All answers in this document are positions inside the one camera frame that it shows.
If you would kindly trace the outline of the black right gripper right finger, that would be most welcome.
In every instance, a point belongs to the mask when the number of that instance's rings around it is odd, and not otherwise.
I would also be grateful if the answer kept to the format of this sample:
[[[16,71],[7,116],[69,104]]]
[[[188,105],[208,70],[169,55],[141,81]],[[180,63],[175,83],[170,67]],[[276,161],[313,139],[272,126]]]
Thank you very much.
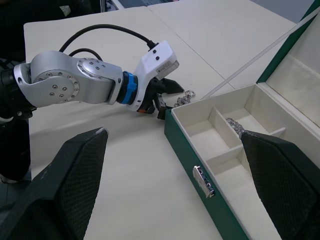
[[[320,238],[320,170],[292,142],[240,135],[257,194],[283,240]]]

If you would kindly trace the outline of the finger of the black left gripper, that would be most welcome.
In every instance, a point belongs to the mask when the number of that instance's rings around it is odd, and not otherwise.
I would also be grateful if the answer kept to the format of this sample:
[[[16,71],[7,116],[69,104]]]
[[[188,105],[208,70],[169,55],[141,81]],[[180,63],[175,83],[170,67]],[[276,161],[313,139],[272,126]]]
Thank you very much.
[[[161,94],[156,95],[156,108],[158,110],[157,118],[160,120],[165,120],[166,111],[171,110],[171,106],[167,106]]]
[[[163,92],[166,94],[179,94],[185,91],[175,80],[163,78],[161,81],[164,85]]]

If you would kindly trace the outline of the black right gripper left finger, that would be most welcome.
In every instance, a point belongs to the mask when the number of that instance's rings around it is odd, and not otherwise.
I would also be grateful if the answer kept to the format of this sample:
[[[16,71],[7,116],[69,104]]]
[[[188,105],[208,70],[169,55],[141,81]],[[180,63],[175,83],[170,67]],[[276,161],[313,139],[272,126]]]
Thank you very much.
[[[82,240],[98,195],[108,131],[67,140],[37,176],[0,179],[3,240]]]

